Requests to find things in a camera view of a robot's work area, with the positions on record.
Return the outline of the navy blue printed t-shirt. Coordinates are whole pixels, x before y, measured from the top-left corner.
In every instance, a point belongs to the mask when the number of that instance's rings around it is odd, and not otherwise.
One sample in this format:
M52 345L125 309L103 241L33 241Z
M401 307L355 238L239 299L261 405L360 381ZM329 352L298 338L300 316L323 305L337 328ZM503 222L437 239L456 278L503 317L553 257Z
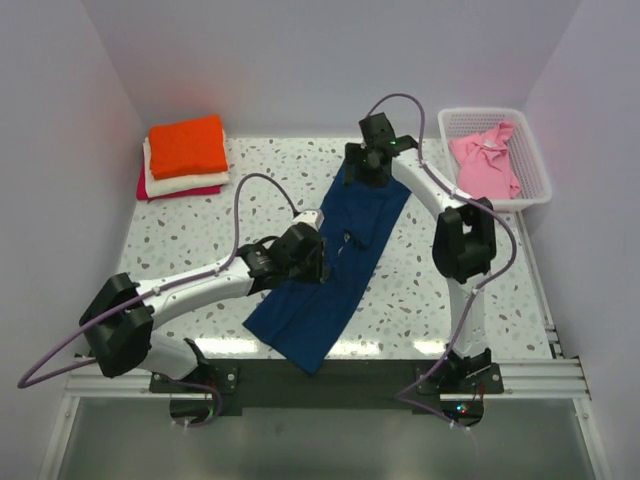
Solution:
M344 183L339 169L324 195L320 228L328 278L287 281L272 290L243 326L307 374L315 374L365 293L410 191L391 179L381 188Z

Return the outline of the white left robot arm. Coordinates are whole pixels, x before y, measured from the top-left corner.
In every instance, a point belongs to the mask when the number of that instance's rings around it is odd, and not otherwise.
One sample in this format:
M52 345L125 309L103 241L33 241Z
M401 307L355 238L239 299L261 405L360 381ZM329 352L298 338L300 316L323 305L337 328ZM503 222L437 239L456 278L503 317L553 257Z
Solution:
M246 244L212 265L154 280L110 277L80 320L90 351L106 378L136 368L200 390L207 361L196 343L159 334L164 324L209 304L274 290L288 281L321 284L327 277L326 241L298 222L284 234Z

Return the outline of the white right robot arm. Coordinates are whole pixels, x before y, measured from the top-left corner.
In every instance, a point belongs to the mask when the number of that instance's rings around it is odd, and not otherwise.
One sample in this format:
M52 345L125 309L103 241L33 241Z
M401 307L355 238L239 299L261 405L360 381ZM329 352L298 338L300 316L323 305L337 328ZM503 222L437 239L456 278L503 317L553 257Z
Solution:
M362 141L345 146L344 183L382 188L396 181L436 222L432 259L447 281L452 336L443 359L420 379L441 391L469 392L492 364L479 284L496 256L493 208L486 199L470 204L468 195L424 161L416 139L396 135L385 114L369 115L359 127Z

